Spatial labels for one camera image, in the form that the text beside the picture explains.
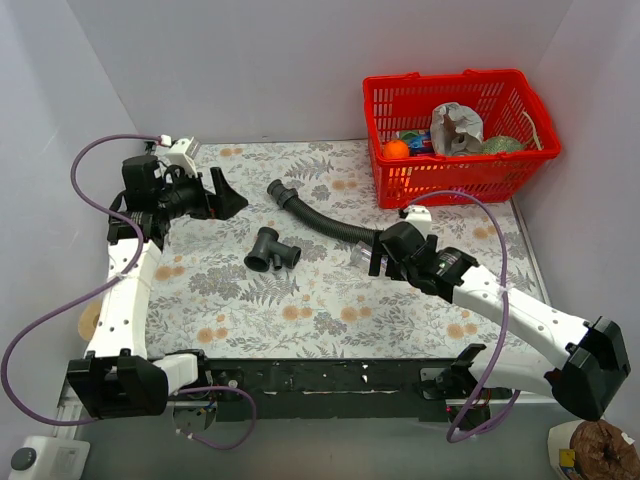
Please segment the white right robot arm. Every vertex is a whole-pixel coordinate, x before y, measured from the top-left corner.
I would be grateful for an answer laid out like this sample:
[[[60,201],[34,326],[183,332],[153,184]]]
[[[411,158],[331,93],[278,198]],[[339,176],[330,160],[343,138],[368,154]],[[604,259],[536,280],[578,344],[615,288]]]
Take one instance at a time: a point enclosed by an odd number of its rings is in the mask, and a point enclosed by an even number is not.
[[[369,273],[385,273],[422,293],[474,312],[524,341],[534,352],[506,353],[492,361],[485,345],[466,347],[432,380],[450,398],[475,397],[486,388],[548,396],[571,414],[597,421],[630,374],[623,333],[614,321],[589,322],[566,314],[517,290],[472,256],[453,247],[439,249],[400,221],[375,234]]]

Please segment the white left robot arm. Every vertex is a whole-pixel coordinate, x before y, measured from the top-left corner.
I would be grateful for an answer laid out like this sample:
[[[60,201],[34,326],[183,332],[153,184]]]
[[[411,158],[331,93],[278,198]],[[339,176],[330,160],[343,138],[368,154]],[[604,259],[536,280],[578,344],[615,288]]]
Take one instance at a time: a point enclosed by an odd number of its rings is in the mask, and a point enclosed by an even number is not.
[[[70,361],[66,375],[94,419],[159,415],[179,390],[193,400],[212,390],[203,351],[153,360],[146,347],[151,287],[172,220],[228,220],[248,204],[221,168],[210,174],[213,188],[207,190],[188,162],[163,167],[154,155],[123,162],[124,189],[109,207],[107,232],[108,277],[116,284],[103,296],[83,358]]]

